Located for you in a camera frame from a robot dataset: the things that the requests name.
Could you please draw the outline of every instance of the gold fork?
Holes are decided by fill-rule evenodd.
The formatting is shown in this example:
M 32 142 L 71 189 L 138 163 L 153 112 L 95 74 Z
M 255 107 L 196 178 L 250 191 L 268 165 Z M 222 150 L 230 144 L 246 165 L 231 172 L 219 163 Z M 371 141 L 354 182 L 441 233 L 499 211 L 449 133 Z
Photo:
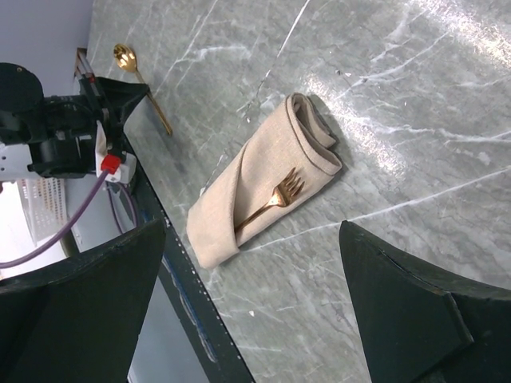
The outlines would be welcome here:
M 242 223 L 238 224 L 234 228 L 234 232 L 237 233 L 250 222 L 261 216 L 266 210 L 271 209 L 274 206 L 287 207 L 295 202 L 298 198 L 298 194 L 302 191 L 303 186 L 305 185 L 305 181 L 301 182 L 302 179 L 297 179 L 296 176 L 296 168 L 291 169 L 286 178 L 284 178 L 280 184 L 273 189 L 273 195 L 270 200 L 254 214 L 245 219 Z

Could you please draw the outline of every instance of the spoon handle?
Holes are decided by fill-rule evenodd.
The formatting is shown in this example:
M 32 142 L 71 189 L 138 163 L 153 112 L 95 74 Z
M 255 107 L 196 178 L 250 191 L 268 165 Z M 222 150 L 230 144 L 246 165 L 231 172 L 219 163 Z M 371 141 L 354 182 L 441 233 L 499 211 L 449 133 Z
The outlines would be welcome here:
M 139 82 L 141 82 L 142 84 L 145 84 L 144 78 L 142 77 L 141 73 L 138 70 L 135 72 L 135 75 L 137 76 Z M 160 106 L 158 105 L 158 102 L 156 101 L 153 94 L 151 93 L 151 89 L 147 92 L 147 98 L 149 99 L 149 101 L 151 101 L 153 103 L 154 109 L 156 110 L 156 113 L 158 113 L 158 117 L 160 118 L 161 123 L 163 124 L 163 126 L 165 126 L 165 129 L 167 130 L 167 134 L 169 136 L 171 136 L 172 135 L 172 127 L 168 123 L 167 118 L 165 118 L 163 111 L 161 110 Z

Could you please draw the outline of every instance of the fork tines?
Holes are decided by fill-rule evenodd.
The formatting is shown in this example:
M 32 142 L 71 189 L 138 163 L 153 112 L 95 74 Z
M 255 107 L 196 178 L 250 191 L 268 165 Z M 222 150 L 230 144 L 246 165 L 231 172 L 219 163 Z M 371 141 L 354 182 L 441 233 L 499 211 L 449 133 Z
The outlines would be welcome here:
M 297 175 L 296 168 L 293 168 L 282 181 L 282 184 L 286 187 L 291 198 L 297 196 L 305 185 L 305 181 L 302 181 L 301 178 L 296 178 Z

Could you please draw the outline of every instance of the red connector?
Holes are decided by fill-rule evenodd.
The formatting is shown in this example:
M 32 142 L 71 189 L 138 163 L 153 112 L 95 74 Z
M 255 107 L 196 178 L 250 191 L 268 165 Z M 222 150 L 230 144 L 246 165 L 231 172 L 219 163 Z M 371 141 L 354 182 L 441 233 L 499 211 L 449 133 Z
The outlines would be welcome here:
M 115 174 L 117 169 L 121 166 L 121 159 L 112 154 L 107 154 L 101 162 L 101 171 L 108 170 L 110 174 Z

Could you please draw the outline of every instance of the napkin fold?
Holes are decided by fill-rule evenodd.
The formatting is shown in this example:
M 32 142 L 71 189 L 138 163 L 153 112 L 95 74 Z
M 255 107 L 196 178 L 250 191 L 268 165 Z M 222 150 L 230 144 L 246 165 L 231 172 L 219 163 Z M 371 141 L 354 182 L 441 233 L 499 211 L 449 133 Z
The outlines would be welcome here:
M 187 233 L 199 264 L 213 268 L 277 219 L 328 184 L 342 163 L 335 139 L 300 93 L 286 97 L 188 212 Z M 289 207 L 272 207 L 235 235 L 234 227 L 263 206 L 292 168 L 305 181 Z

